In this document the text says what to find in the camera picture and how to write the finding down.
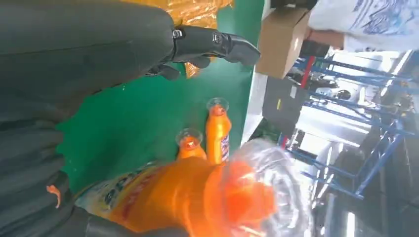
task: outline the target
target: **green table surface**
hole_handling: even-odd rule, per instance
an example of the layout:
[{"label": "green table surface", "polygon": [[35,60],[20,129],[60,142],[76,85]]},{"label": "green table surface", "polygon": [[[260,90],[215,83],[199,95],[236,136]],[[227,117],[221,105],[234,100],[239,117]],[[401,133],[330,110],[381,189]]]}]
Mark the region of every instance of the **green table surface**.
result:
[{"label": "green table surface", "polygon": [[[218,13],[218,29],[257,43],[263,0],[236,0]],[[139,78],[85,99],[79,112],[58,129],[64,143],[64,170],[77,192],[88,184],[131,171],[149,161],[174,160],[175,136],[193,127],[205,133],[206,103],[230,103],[231,150],[239,147],[251,86],[252,68],[216,59],[199,76],[176,81]]]}]

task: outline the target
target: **cardboard box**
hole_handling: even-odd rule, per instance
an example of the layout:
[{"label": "cardboard box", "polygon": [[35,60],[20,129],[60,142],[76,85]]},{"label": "cardboard box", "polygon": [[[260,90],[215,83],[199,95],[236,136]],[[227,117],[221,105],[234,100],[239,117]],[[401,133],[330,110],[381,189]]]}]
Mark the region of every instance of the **cardboard box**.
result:
[{"label": "cardboard box", "polygon": [[285,77],[299,56],[308,18],[307,9],[283,7],[262,21],[257,73],[280,79]]}]

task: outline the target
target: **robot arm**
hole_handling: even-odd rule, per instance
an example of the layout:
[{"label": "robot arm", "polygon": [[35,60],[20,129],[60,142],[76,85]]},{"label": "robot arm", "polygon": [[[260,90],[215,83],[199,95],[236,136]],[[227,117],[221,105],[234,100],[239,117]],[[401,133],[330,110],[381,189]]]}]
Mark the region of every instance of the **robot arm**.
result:
[{"label": "robot arm", "polygon": [[4,0],[0,32],[0,236],[141,236],[74,207],[55,126],[103,88],[146,74],[175,78],[167,62],[259,58],[238,36],[175,29],[161,9],[113,0]]}]

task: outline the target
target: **orange plastic bag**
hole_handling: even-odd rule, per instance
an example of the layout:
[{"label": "orange plastic bag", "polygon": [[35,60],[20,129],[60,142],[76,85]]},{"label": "orange plastic bag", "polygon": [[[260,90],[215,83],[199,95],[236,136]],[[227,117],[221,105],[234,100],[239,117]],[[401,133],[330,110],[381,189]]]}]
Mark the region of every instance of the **orange plastic bag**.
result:
[{"label": "orange plastic bag", "polygon": [[[175,25],[191,25],[217,29],[217,12],[220,8],[231,6],[233,0],[122,0],[155,6],[166,10]],[[197,75],[199,68],[185,64],[186,77]]]}]

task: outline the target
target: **person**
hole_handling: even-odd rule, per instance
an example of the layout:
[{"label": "person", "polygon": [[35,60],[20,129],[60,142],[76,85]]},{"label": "person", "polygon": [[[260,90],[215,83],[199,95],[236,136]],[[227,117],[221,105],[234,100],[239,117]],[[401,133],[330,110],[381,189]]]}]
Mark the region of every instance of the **person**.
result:
[{"label": "person", "polygon": [[306,40],[345,51],[419,49],[417,0],[318,0]]}]

